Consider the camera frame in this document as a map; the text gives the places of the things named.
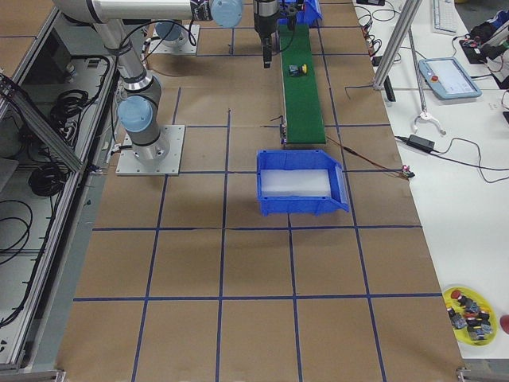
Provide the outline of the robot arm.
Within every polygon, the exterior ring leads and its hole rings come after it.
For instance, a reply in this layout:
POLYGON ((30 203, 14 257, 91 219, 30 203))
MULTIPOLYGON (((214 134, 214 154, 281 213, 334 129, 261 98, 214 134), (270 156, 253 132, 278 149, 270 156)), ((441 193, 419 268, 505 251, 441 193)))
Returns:
POLYGON ((297 24, 297 15, 304 8, 303 1, 282 1, 280 5, 281 19, 286 21, 288 30, 294 31, 297 24))
POLYGON ((92 24, 107 51, 117 58, 127 91, 127 99, 118 108, 119 119, 130 137, 134 156, 144 161, 163 158, 170 148, 156 121, 161 85, 147 72, 122 21, 215 21, 221 27, 233 28, 243 14, 242 1, 55 1, 54 4, 70 18, 92 24))

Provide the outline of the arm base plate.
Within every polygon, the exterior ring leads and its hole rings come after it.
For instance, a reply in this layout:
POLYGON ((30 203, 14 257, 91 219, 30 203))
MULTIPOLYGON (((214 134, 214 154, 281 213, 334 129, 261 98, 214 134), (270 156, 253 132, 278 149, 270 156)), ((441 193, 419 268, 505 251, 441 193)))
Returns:
POLYGON ((139 146, 126 133, 116 174, 119 176, 178 176, 185 140, 185 125, 160 125, 160 136, 150 146, 139 146))

